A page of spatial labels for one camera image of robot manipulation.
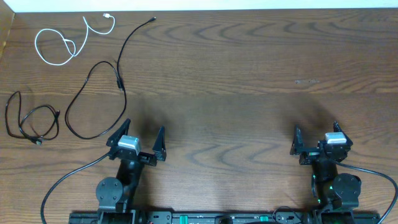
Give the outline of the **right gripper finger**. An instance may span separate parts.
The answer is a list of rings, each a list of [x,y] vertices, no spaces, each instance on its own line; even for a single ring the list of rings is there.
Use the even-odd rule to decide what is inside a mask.
[[[290,155],[299,155],[305,149],[303,137],[300,128],[296,125],[294,128],[294,139],[290,148]]]
[[[347,138],[346,144],[335,144],[335,145],[346,145],[348,147],[351,147],[353,145],[352,140],[345,134],[345,132],[342,130],[342,128],[340,127],[340,125],[337,121],[334,121],[334,123],[333,123],[333,132],[342,132],[345,135],[345,137]]]

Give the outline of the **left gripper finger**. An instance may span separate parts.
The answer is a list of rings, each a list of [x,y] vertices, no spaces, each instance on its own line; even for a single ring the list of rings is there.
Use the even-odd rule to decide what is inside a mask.
[[[131,120],[128,118],[123,122],[119,129],[117,129],[110,137],[108,138],[106,145],[108,147],[117,146],[119,140],[122,138],[123,135],[128,135],[129,126]]]
[[[154,146],[152,148],[157,160],[165,161],[167,158],[167,150],[165,146],[165,127],[162,126],[159,130]]]

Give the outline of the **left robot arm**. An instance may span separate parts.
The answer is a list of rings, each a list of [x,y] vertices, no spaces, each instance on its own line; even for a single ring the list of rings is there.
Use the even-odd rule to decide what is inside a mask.
[[[120,165],[115,177],[107,177],[96,187],[96,198],[99,201],[99,224],[106,223],[148,223],[145,212],[134,208],[133,200],[145,166],[155,167],[159,161],[165,161],[165,128],[161,127],[157,134],[153,153],[141,150],[139,138],[128,135],[130,119],[125,120],[121,127],[107,140],[110,147],[106,154],[111,160],[119,159]]]

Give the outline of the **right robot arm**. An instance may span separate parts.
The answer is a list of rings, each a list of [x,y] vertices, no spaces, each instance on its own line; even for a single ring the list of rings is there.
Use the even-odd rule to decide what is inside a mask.
[[[306,147],[301,130],[295,127],[290,154],[299,156],[299,164],[312,167],[312,193],[318,199],[318,207],[303,216],[304,223],[356,222],[353,209],[359,206],[361,179],[337,169],[337,163],[347,158],[352,145],[337,122],[315,147]]]

